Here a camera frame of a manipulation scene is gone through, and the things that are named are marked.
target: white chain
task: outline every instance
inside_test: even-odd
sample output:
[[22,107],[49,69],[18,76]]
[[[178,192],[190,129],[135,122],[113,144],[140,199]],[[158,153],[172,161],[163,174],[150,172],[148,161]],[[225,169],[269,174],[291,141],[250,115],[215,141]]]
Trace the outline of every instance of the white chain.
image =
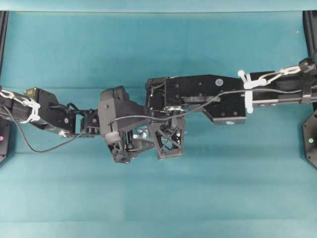
[[39,116],[39,108],[41,107],[41,105],[38,104],[34,99],[29,97],[24,98],[24,97],[16,96],[13,92],[10,92],[4,89],[0,90],[0,96],[4,98],[13,99],[25,107],[32,108],[32,111],[29,117],[25,121],[21,121],[20,123],[28,123],[31,121],[38,121],[41,119]]
[[290,67],[282,68],[278,72],[264,74],[264,75],[259,77],[259,80],[265,79],[268,76],[275,75],[273,78],[271,78],[271,79],[266,81],[266,84],[264,85],[264,86],[266,86],[266,85],[270,84],[271,82],[273,82],[274,80],[278,79],[281,76],[299,73],[300,71],[301,71],[301,69],[299,68],[299,66],[290,66]]

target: robotic arm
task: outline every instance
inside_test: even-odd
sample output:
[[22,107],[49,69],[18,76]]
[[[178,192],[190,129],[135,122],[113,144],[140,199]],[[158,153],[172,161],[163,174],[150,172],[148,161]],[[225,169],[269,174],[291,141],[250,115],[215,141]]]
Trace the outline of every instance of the robotic arm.
[[[145,86],[145,106],[131,101],[123,86],[104,90],[98,108],[88,110],[79,110],[72,103],[62,105],[54,94],[40,88],[25,90],[24,95],[1,89],[0,117],[14,121],[18,127],[19,123],[30,123],[71,138],[61,145],[79,137],[101,136],[118,163],[128,164],[139,153],[154,147],[158,158],[165,159],[183,154],[185,116],[189,113],[203,113],[215,125],[234,125],[244,123],[253,107],[317,102],[316,64],[317,51],[299,65],[278,72],[240,71],[239,78],[153,78]],[[82,117],[81,128],[76,133],[78,116]],[[313,114],[304,123],[303,134],[306,157],[317,167],[315,120]],[[42,153],[61,145],[46,151],[32,150]]]

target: black metal bracket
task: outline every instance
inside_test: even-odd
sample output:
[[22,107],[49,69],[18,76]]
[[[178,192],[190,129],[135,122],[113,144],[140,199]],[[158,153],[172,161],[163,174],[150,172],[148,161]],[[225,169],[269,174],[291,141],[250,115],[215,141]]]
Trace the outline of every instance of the black metal bracket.
[[[308,56],[312,57],[317,49],[317,10],[303,11],[303,25]],[[313,108],[317,109],[317,103],[313,103]]]
[[[9,16],[8,11],[0,11],[0,76],[1,76],[8,16]],[[11,132],[11,123],[0,118],[0,162],[3,161],[8,155],[10,132]]]
[[306,159],[317,168],[317,110],[303,124]]

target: teal surface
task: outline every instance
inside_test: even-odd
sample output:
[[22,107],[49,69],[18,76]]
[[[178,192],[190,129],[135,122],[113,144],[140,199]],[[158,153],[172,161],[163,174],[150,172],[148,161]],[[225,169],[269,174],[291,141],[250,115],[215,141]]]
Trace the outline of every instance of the teal surface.
[[[301,12],[16,13],[3,87],[42,87],[96,107],[107,87],[144,103],[148,78],[263,71],[307,56]],[[1,237],[316,237],[317,170],[304,158],[311,106],[255,109],[245,125],[187,118],[185,153],[115,164],[101,138],[32,154],[13,130],[0,165]],[[45,149],[64,139],[23,126]]]
[[315,0],[1,0],[10,11],[247,12],[315,10]]

